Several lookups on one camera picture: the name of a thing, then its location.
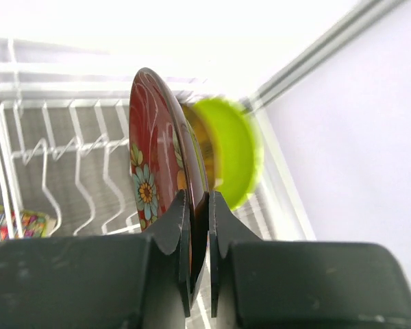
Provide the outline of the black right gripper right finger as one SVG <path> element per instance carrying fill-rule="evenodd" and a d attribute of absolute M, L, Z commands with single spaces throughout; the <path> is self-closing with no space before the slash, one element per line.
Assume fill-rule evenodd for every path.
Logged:
<path fill-rule="evenodd" d="M 265 241 L 217 192 L 209 233 L 218 328 L 411 328 L 410 287 L 381 245 Z"/>

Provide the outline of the lime green plate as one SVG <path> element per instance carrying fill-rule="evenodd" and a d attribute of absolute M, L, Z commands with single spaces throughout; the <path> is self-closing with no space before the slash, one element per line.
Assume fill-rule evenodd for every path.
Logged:
<path fill-rule="evenodd" d="M 264 147 L 258 127 L 240 102 L 212 97 L 193 106 L 211 124 L 221 151 L 223 183 L 213 190 L 235 210 L 254 193 L 261 176 Z"/>

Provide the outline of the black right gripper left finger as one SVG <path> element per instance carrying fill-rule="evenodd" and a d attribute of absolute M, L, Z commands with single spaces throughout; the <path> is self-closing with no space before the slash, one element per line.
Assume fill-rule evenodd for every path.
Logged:
<path fill-rule="evenodd" d="M 0 242 L 0 328 L 183 328 L 189 215 L 180 191 L 140 234 Z"/>

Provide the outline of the yellow patterned plate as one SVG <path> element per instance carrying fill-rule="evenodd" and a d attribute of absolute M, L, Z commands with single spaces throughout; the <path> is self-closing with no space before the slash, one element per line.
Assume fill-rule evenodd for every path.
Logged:
<path fill-rule="evenodd" d="M 208 187 L 217 188 L 223 183 L 221 151 L 212 126 L 195 106 L 181 103 L 181 107 L 199 144 Z"/>

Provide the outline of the red floral plate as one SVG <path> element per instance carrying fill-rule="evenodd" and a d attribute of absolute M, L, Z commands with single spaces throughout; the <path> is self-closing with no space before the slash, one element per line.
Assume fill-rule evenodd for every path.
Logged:
<path fill-rule="evenodd" d="M 206 254 L 209 186 L 199 144 L 181 105 L 164 80 L 141 68 L 129 100 L 129 154 L 142 230 L 155 223 L 179 191 L 190 224 L 190 290 L 198 295 Z"/>

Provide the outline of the green book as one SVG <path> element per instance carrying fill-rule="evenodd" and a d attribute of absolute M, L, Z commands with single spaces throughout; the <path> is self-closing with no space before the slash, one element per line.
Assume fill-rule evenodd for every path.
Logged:
<path fill-rule="evenodd" d="M 19 222 L 21 223 L 23 237 L 29 239 L 49 236 L 55 228 L 57 219 L 42 212 L 22 210 L 20 211 Z M 0 241 L 9 239 L 4 207 L 0 205 Z"/>

